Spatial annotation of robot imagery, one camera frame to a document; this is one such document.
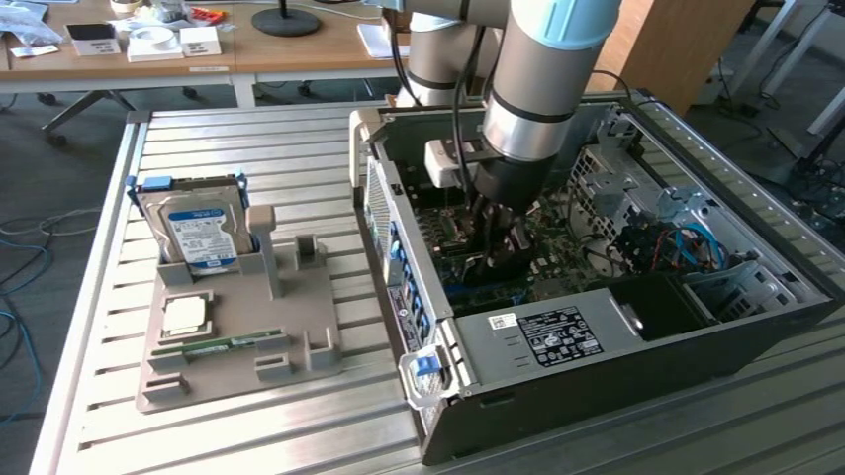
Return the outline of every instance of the hard drive label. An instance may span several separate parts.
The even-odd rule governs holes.
[[[226,213],[220,209],[180,211],[168,215],[184,262],[194,274],[224,272],[238,253],[232,236],[223,230]]]
[[[522,317],[518,322],[538,363],[546,368],[604,351],[577,307]]]

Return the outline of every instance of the hard drive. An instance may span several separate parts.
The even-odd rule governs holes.
[[[236,270],[238,255],[255,249],[246,224],[246,177],[156,176],[138,186],[131,177],[128,184],[162,261],[184,262],[196,276]]]

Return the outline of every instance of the circuit board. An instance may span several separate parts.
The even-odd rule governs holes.
[[[560,204],[541,197],[527,214],[527,229],[538,246],[530,271],[506,282],[469,287],[462,283],[463,269],[467,260],[482,256],[466,252],[469,216],[459,205],[418,210],[422,235],[455,316],[577,294],[604,277],[589,263],[562,216]]]

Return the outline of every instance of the chair wheel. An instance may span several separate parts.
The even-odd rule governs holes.
[[[47,143],[56,147],[56,148],[62,148],[67,145],[67,137],[66,136],[55,136],[54,134],[47,134],[47,136],[44,137],[44,140],[47,141]]]
[[[196,89],[192,87],[184,87],[182,89],[182,95],[188,99],[196,99],[199,97],[199,93],[196,93]]]
[[[39,102],[46,106],[54,106],[58,102],[56,96],[54,94],[46,94],[40,92],[36,97],[39,98]]]

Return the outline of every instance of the black lamp base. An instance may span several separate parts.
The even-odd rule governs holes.
[[[303,10],[289,9],[289,16],[282,16],[278,8],[262,10],[253,15],[255,29],[274,37],[302,37],[319,30],[321,21]]]

